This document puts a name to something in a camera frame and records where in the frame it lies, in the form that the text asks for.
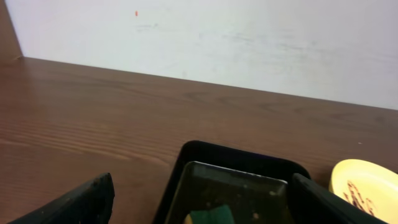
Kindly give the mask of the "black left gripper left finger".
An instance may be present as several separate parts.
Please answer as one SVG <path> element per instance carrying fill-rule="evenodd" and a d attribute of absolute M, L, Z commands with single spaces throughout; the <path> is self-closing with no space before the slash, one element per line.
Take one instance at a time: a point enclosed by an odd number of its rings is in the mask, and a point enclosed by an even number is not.
<path fill-rule="evenodd" d="M 115 197 L 111 174 L 103 173 L 12 224 L 108 224 Z"/>

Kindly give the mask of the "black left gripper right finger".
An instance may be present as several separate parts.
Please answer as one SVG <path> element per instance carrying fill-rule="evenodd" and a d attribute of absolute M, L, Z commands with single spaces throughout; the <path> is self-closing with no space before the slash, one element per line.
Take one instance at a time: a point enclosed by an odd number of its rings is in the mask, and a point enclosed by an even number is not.
<path fill-rule="evenodd" d="M 294 174 L 290 181 L 290 212 L 296 223 L 384 223 L 301 174 Z"/>

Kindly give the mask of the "yellow plate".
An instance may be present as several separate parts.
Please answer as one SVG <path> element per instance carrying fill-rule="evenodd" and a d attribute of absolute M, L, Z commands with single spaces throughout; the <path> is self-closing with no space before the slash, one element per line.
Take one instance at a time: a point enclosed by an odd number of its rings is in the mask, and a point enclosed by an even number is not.
<path fill-rule="evenodd" d="M 359 159 L 334 166 L 329 191 L 386 223 L 397 223 L 397 174 Z"/>

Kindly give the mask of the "yellow green sponge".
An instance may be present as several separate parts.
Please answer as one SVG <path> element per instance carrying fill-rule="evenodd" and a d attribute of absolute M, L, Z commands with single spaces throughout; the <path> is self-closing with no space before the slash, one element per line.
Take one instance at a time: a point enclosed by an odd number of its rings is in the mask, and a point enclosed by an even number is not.
<path fill-rule="evenodd" d="M 184 219 L 184 224 L 235 224 L 231 209 L 222 205 L 209 210 L 191 211 Z"/>

